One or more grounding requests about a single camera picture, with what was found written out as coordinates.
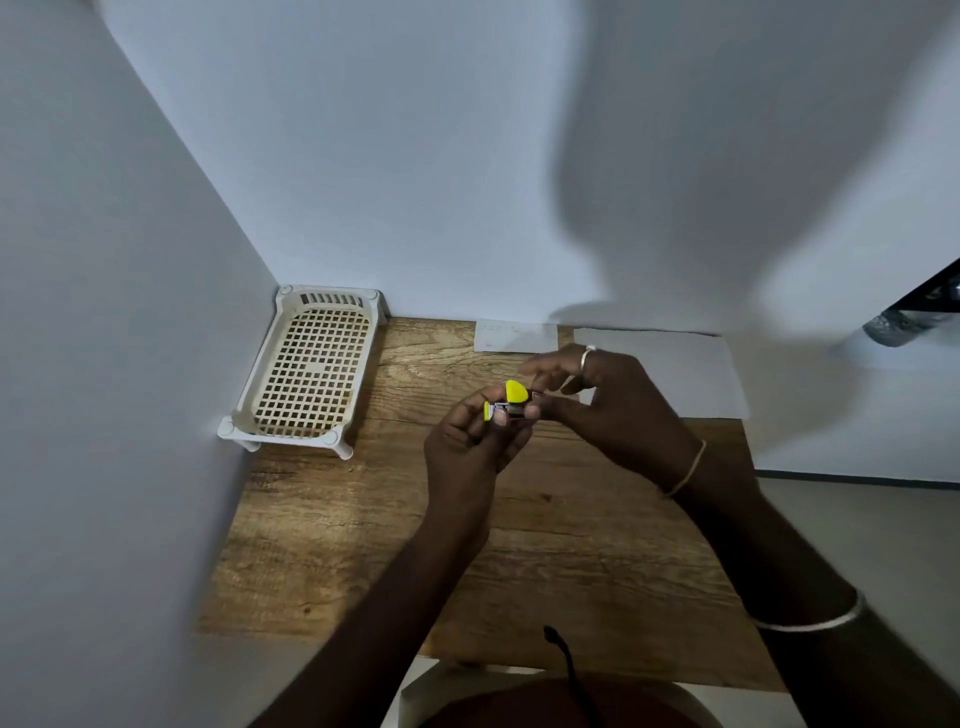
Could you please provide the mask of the large white paper sheet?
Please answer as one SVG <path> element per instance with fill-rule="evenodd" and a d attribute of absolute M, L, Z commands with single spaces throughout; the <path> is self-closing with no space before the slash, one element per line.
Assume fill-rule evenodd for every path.
<path fill-rule="evenodd" d="M 573 340 L 636 358 L 682 418 L 744 421 L 750 417 L 735 360 L 720 336 L 576 328 Z"/>

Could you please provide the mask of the grey metal pipe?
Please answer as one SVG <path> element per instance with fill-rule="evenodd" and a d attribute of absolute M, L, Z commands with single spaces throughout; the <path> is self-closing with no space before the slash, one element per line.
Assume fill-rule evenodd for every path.
<path fill-rule="evenodd" d="M 960 273 L 919 285 L 861 327 L 874 343 L 900 348 L 960 318 Z"/>

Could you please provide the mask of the person's left forearm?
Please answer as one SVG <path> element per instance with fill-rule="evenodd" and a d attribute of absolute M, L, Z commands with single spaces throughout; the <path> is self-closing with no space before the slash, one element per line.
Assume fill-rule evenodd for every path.
<path fill-rule="evenodd" d="M 489 516 L 429 511 L 318 653 L 248 728 L 380 728 L 486 544 Z"/>

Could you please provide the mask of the person's right hand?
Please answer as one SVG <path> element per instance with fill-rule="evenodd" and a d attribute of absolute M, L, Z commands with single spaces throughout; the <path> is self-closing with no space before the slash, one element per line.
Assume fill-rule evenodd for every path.
<path fill-rule="evenodd" d="M 571 344 L 534 355 L 519 370 L 541 395 L 597 408 L 596 429 L 571 431 L 667 498 L 691 491 L 708 463 L 706 442 L 676 414 L 637 358 Z"/>

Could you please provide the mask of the person's right forearm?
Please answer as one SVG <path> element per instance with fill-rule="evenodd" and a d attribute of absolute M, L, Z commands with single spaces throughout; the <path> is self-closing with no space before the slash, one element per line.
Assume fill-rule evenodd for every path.
<path fill-rule="evenodd" d="M 858 590 L 762 493 L 750 470 L 706 454 L 692 490 L 669 497 L 718 558 L 749 617 L 809 625 Z M 960 728 L 960 692 L 868 604 L 817 634 L 757 629 L 807 728 Z"/>

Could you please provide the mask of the white plastic basket tray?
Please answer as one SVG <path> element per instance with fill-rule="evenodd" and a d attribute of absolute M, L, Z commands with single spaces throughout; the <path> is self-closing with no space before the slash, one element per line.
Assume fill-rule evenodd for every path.
<path fill-rule="evenodd" d="M 351 459 L 348 433 L 387 322 L 376 289 L 279 286 L 266 337 L 218 438 L 250 453 L 271 444 Z"/>

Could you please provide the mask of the small yellow and black device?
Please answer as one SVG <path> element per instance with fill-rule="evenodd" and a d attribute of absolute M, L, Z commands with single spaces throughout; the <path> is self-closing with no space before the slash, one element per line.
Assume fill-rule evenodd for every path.
<path fill-rule="evenodd" d="M 493 387 L 485 387 L 480 408 L 481 422 L 485 427 L 517 430 L 531 427 L 544 418 L 542 395 L 517 380 L 507 380 L 494 396 Z"/>

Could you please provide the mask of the silver bangle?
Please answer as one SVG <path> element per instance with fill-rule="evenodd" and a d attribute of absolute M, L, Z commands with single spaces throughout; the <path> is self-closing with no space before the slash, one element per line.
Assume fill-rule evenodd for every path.
<path fill-rule="evenodd" d="M 765 622 L 750 616 L 750 622 L 760 631 L 773 632 L 779 634 L 817 634 L 832 631 L 856 621 L 864 612 L 867 606 L 867 600 L 863 592 L 858 589 L 855 593 L 855 600 L 852 606 L 838 616 L 831 619 L 818 621 L 810 624 L 775 624 Z"/>

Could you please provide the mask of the person's left hand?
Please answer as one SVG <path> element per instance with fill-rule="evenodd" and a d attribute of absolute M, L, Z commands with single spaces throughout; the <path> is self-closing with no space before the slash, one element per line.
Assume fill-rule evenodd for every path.
<path fill-rule="evenodd" d="M 531 440 L 533 425 L 486 434 L 448 431 L 448 414 L 424 442 L 428 504 L 424 523 L 439 536 L 478 552 L 489 536 L 498 476 Z"/>

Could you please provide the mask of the small white paper slip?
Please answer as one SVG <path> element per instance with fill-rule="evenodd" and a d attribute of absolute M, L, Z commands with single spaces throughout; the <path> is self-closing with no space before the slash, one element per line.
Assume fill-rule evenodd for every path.
<path fill-rule="evenodd" d="M 555 323 L 478 320 L 473 350 L 478 354 L 548 354 L 559 348 Z"/>

